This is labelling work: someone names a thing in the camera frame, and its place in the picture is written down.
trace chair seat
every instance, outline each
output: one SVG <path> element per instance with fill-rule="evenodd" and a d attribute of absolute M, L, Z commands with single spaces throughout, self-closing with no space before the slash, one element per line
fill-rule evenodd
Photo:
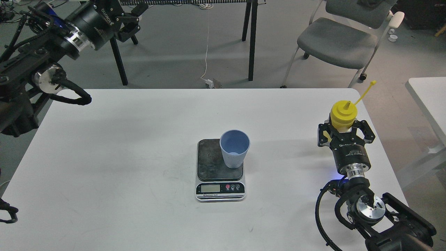
<path fill-rule="evenodd" d="M 297 39 L 305 52 L 327 63 L 361 69 L 371 58 L 378 38 L 327 18 L 309 25 Z"/>

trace digital kitchen scale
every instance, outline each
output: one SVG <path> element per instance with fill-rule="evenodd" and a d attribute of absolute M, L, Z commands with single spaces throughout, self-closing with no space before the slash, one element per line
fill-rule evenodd
<path fill-rule="evenodd" d="M 201 202 L 245 198 L 243 164 L 235 169 L 226 166 L 218 138 L 198 142 L 195 196 Z"/>

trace white cable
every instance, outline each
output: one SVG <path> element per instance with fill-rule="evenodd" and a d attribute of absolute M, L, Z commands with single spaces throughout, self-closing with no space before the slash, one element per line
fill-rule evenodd
<path fill-rule="evenodd" d="M 9 181 L 11 181 L 11 180 L 8 180 L 8 181 L 3 182 L 3 183 L 0 185 L 0 188 L 3 187 L 3 185 L 6 184 L 6 183 L 8 183 Z"/>
<path fill-rule="evenodd" d="M 207 42 L 206 42 L 206 57 L 204 58 L 204 63 L 206 64 L 206 68 L 204 69 L 203 75 L 201 75 L 202 80 L 206 80 L 203 78 L 203 76 L 206 74 L 207 71 L 207 50 L 209 49 L 209 12 L 207 13 Z"/>
<path fill-rule="evenodd" d="M 214 7 L 214 4 L 195 4 L 200 6 L 200 9 L 212 9 Z"/>

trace white table leg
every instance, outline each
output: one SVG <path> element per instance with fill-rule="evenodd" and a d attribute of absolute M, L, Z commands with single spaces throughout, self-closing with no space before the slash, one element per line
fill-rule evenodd
<path fill-rule="evenodd" d="M 446 147 L 440 143 L 434 148 L 429 148 L 421 157 L 395 174 L 404 191 L 444 167 L 446 167 Z"/>

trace yellow cap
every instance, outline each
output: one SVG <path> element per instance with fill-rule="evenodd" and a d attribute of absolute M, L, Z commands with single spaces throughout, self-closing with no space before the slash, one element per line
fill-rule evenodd
<path fill-rule="evenodd" d="M 357 115 L 356 105 L 347 100 L 336 102 L 330 111 L 331 123 L 339 132 L 347 131 Z"/>

